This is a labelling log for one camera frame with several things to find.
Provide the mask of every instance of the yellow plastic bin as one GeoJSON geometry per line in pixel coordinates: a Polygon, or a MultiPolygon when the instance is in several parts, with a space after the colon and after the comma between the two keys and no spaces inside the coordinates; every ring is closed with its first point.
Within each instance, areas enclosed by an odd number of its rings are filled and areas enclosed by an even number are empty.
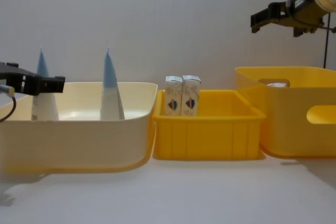
{"type": "MultiPolygon", "coordinates": [[[[32,97],[0,123],[0,167],[16,173],[100,173],[133,169],[151,156],[157,85],[119,82],[125,120],[100,121],[101,82],[66,83],[55,94],[59,121],[31,121],[32,97]]],[[[0,108],[6,115],[12,104],[0,108]]]]}
{"type": "Polygon", "coordinates": [[[236,68],[237,89],[267,116],[263,149],[278,157],[336,157],[336,71],[314,67],[236,68]],[[288,88],[262,82],[289,83],[288,88]]]}
{"type": "Polygon", "coordinates": [[[159,91],[153,116],[154,158],[258,159],[264,117],[232,90],[201,90],[198,116],[165,116],[164,91],[159,91]]]}

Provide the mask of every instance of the white cone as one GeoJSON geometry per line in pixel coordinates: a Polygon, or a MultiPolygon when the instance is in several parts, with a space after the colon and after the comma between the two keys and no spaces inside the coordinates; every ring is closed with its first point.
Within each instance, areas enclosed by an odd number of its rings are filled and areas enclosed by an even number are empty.
{"type": "Polygon", "coordinates": [[[116,73],[112,59],[107,51],[104,64],[103,92],[101,95],[100,120],[125,119],[120,99],[116,73]]]}
{"type": "MultiPolygon", "coordinates": [[[[38,75],[49,77],[48,68],[44,55],[40,53],[38,60],[37,72],[38,75]]],[[[53,93],[41,93],[33,97],[32,106],[32,121],[58,121],[58,110],[53,93]]]]}

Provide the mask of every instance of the blue cone tip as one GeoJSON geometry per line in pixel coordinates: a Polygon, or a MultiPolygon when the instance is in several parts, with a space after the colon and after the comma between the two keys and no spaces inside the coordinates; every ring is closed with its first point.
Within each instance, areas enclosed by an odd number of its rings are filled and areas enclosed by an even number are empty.
{"type": "Polygon", "coordinates": [[[46,59],[44,58],[42,50],[41,50],[41,53],[40,53],[40,57],[38,59],[38,65],[37,65],[36,73],[40,76],[43,76],[43,77],[49,77],[49,72],[48,72],[48,68],[47,68],[47,64],[46,64],[46,59]]]}
{"type": "Polygon", "coordinates": [[[107,51],[104,64],[104,78],[103,78],[104,88],[115,88],[118,86],[117,78],[115,77],[115,75],[116,72],[114,71],[112,59],[109,55],[109,51],[107,51]]]}

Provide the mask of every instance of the black cable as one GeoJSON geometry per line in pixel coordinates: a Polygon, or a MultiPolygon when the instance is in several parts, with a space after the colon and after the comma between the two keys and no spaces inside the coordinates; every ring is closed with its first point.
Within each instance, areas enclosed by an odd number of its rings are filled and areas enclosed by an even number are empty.
{"type": "MultiPolygon", "coordinates": [[[[328,28],[329,27],[330,27],[330,13],[328,14],[328,28]]],[[[329,40],[329,30],[327,30],[327,36],[325,38],[326,47],[324,48],[323,68],[326,68],[327,65],[328,40],[329,40]]]]}
{"type": "Polygon", "coordinates": [[[297,18],[295,18],[295,15],[291,13],[290,8],[289,8],[288,6],[286,6],[286,10],[287,10],[288,15],[289,15],[292,19],[294,19],[297,23],[299,23],[299,24],[302,24],[302,25],[304,25],[304,26],[311,26],[311,27],[315,27],[315,28],[319,28],[319,29],[323,29],[323,30],[331,31],[333,34],[336,33],[336,27],[334,27],[334,28],[330,28],[330,27],[318,26],[318,25],[315,25],[315,24],[310,24],[310,23],[306,23],[306,22],[300,21],[300,20],[298,20],[297,18]]]}
{"type": "Polygon", "coordinates": [[[3,118],[0,119],[0,123],[4,122],[5,120],[7,120],[15,111],[16,109],[16,99],[15,97],[12,97],[12,100],[13,100],[13,107],[12,107],[12,110],[3,118]]]}

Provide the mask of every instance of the white table surface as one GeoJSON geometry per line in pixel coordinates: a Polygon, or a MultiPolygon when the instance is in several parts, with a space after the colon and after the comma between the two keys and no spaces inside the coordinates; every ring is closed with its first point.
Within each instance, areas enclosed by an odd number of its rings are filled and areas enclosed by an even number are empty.
{"type": "Polygon", "coordinates": [[[1,224],[335,224],[336,161],[151,159],[115,174],[0,176],[1,224]]]}

